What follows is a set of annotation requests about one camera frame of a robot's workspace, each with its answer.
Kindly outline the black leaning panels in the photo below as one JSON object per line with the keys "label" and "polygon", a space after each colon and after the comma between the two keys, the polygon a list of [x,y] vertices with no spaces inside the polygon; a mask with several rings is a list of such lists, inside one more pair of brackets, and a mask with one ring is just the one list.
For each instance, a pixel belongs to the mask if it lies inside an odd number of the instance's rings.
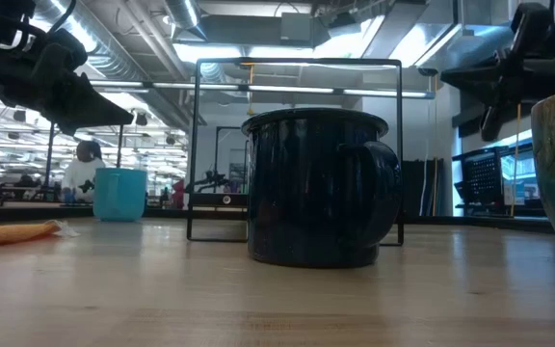
{"label": "black leaning panels", "polygon": [[443,159],[404,161],[404,209],[409,217],[444,215]]}

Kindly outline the orange cloth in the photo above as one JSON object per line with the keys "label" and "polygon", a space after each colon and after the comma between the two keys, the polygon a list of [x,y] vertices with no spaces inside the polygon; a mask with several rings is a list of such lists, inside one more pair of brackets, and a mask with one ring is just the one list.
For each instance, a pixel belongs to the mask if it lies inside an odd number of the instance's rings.
{"label": "orange cloth", "polygon": [[22,243],[53,236],[61,228],[53,223],[2,225],[0,226],[0,246]]}

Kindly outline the black enamel mug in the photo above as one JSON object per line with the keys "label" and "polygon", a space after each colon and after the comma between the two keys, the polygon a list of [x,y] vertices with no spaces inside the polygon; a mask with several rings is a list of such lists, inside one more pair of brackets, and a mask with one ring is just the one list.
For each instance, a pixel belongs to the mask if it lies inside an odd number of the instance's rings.
{"label": "black enamel mug", "polygon": [[385,120],[336,108],[284,109],[242,125],[251,143],[248,252],[268,264],[374,263],[401,208]]}

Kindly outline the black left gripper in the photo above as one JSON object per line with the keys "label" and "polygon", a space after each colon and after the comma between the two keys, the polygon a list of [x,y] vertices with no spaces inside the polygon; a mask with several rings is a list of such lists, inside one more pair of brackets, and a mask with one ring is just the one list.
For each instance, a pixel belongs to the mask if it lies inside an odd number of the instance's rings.
{"label": "black left gripper", "polygon": [[31,24],[34,0],[0,0],[0,99],[12,105],[42,109],[62,133],[80,128],[130,124],[133,116],[98,93],[85,74],[74,70],[88,55],[63,24],[76,0],[49,30]]}

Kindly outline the black pegboard rack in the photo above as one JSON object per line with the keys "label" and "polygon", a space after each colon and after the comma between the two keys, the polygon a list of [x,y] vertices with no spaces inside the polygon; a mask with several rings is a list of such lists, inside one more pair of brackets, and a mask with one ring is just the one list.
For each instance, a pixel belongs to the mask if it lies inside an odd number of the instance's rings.
{"label": "black pegboard rack", "polygon": [[452,157],[461,165],[462,180],[454,186],[464,211],[495,210],[505,207],[501,157],[507,147],[485,147]]}

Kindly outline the teal cup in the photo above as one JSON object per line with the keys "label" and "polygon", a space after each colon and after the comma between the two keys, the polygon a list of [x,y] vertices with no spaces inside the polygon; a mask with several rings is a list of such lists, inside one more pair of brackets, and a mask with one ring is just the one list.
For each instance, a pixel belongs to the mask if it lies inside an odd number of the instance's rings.
{"label": "teal cup", "polygon": [[135,222],[145,212],[147,173],[101,168],[95,172],[93,215],[101,221]]}

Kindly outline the black far workbench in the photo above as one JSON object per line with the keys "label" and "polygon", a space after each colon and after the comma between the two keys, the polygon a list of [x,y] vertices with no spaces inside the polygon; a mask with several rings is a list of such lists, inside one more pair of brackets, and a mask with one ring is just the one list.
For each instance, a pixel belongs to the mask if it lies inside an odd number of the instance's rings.
{"label": "black far workbench", "polygon": [[[0,223],[21,222],[51,219],[69,219],[92,217],[91,207],[67,207],[55,205],[54,207],[38,206],[30,202],[29,206],[0,207]],[[246,221],[247,212],[230,211],[207,211],[197,210],[194,212],[195,219],[203,220],[231,220]],[[418,217],[405,216],[398,217],[397,222],[403,221],[405,225],[434,225],[434,226],[464,226],[464,227],[489,227],[498,229],[521,230],[526,232],[537,232],[554,234],[555,231],[551,223],[547,220],[535,219],[511,219],[511,218],[492,218],[492,217]]]}

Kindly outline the grey ceiling junction box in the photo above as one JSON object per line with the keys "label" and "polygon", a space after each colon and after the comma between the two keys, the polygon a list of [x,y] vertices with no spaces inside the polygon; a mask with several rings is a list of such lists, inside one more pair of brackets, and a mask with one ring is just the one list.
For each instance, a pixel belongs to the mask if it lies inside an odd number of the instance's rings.
{"label": "grey ceiling junction box", "polygon": [[310,16],[306,13],[282,13],[280,17],[280,39],[309,41],[312,34]]}

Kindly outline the white crumpled scrap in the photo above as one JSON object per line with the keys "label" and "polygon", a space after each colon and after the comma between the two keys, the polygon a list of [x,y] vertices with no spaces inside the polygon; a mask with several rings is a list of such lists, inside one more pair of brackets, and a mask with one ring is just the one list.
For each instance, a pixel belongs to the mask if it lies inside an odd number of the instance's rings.
{"label": "white crumpled scrap", "polygon": [[50,227],[53,227],[52,234],[58,237],[73,238],[80,235],[79,232],[77,232],[74,228],[72,228],[68,224],[68,222],[65,222],[65,221],[51,220],[51,221],[45,222],[45,224]]}

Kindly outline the long ceiling light strip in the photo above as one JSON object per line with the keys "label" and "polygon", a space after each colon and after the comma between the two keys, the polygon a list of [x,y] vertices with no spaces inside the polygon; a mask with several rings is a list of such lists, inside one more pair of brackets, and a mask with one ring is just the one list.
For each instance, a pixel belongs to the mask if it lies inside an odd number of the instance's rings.
{"label": "long ceiling light strip", "polygon": [[185,90],[185,91],[214,91],[214,92],[261,92],[261,93],[311,93],[325,95],[348,95],[370,97],[398,96],[396,90],[364,90],[364,89],[336,89],[316,87],[289,87],[271,85],[243,85],[243,84],[195,84],[187,82],[148,82],[148,81],[114,81],[91,80],[91,85],[103,89],[126,90]]}

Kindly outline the person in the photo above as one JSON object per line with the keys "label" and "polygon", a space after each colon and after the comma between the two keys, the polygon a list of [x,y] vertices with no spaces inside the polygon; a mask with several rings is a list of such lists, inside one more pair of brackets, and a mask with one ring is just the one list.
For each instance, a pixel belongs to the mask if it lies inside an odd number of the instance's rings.
{"label": "person", "polygon": [[62,183],[64,203],[93,202],[95,174],[105,168],[101,147],[94,141],[81,141],[76,148],[76,157],[65,171]]}

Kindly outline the red background object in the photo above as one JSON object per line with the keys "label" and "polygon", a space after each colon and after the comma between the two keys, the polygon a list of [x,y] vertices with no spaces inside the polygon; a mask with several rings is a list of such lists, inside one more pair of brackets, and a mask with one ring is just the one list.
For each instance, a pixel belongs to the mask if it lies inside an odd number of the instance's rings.
{"label": "red background object", "polygon": [[183,209],[185,197],[185,180],[177,180],[172,186],[172,205],[175,209]]}

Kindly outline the small spiral air duct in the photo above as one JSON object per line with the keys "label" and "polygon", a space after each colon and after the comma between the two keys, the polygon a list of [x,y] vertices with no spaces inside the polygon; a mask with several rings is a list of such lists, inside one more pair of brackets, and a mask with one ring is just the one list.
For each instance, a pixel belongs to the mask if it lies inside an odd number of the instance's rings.
{"label": "small spiral air duct", "polygon": [[166,11],[174,26],[186,30],[201,40],[207,37],[201,28],[201,13],[197,0],[164,0]]}

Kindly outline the large spiral air duct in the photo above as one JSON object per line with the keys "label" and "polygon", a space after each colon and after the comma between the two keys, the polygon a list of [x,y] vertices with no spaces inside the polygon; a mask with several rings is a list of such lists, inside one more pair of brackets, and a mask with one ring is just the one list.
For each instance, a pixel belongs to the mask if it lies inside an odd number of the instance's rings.
{"label": "large spiral air duct", "polygon": [[[46,22],[47,30],[66,11],[70,0],[35,0],[34,20]],[[81,41],[89,54],[88,63],[107,79],[148,81],[149,75],[124,50],[108,29],[77,0],[73,13],[62,27]],[[160,91],[150,89],[141,100],[167,126],[188,131],[190,115]]]}

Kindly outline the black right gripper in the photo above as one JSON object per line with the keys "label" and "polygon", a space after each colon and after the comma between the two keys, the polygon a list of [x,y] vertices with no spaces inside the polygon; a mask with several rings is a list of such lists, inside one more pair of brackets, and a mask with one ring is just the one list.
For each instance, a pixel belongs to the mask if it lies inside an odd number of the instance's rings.
{"label": "black right gripper", "polygon": [[443,83],[487,103],[480,122],[485,141],[497,138],[503,109],[555,94],[555,0],[549,0],[546,6],[519,4],[511,30],[511,47],[497,52],[495,60],[440,73]]}

